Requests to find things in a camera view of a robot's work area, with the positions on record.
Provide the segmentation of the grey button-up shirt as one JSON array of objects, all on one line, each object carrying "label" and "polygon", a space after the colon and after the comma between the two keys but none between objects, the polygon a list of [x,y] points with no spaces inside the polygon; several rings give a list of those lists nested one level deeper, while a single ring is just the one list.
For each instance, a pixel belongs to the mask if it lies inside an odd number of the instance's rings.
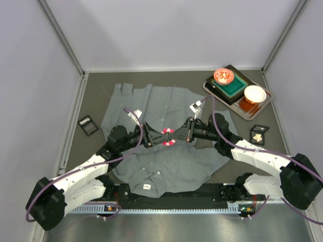
[{"label": "grey button-up shirt", "polygon": [[[141,111],[141,120],[153,129],[177,129],[193,116],[190,105],[202,96],[180,87],[147,85],[135,89],[132,84],[117,83],[101,123],[105,137],[116,125],[127,131],[135,123],[124,112],[125,108]],[[132,193],[158,198],[166,192],[190,192],[200,188],[211,175],[229,162],[214,147],[197,149],[194,143],[175,142],[171,146],[152,148],[139,146],[132,155],[113,163],[113,174],[127,183]]]}]

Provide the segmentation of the gold leaf brooch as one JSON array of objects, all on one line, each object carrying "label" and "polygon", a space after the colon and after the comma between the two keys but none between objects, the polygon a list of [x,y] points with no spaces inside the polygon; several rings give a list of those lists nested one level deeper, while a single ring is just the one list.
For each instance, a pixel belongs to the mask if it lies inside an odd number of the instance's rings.
[{"label": "gold leaf brooch", "polygon": [[252,137],[252,142],[256,144],[260,144],[264,142],[264,136],[262,133],[255,133]]}]

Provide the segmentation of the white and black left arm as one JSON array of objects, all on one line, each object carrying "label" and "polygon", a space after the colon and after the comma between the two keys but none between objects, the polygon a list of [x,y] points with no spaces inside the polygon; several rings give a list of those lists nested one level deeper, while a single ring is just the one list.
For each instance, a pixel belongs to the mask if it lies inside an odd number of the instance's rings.
[{"label": "white and black left arm", "polygon": [[139,146],[150,148],[172,142],[172,129],[156,131],[148,123],[138,124],[133,132],[122,125],[115,126],[107,142],[86,162],[73,170],[52,179],[40,179],[26,204],[26,220],[37,222],[42,229],[55,228],[73,209],[101,198],[106,186],[99,179],[109,165],[124,159],[123,152]]}]

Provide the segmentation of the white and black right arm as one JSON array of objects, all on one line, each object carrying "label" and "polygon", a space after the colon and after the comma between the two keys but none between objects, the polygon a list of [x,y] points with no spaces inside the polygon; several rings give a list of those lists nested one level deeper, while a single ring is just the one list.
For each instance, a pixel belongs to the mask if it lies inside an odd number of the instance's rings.
[{"label": "white and black right arm", "polygon": [[233,160],[252,165],[268,173],[267,176],[247,173],[236,180],[250,195],[280,197],[292,206],[306,210],[322,190],[322,178],[307,156],[288,156],[263,149],[233,134],[224,116],[216,113],[208,124],[187,118],[178,129],[171,131],[171,139],[192,142],[204,139],[215,142],[215,149]]}]

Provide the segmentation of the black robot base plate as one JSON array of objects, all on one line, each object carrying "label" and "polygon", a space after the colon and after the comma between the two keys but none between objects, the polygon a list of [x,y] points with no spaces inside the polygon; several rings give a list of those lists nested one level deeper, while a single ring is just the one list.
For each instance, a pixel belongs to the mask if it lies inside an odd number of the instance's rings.
[{"label": "black robot base plate", "polygon": [[252,205],[265,200],[264,195],[248,195],[235,185],[203,184],[192,192],[164,193],[159,198],[130,192],[127,184],[109,186],[95,202],[117,203],[126,209],[224,209],[228,203],[246,201]]}]

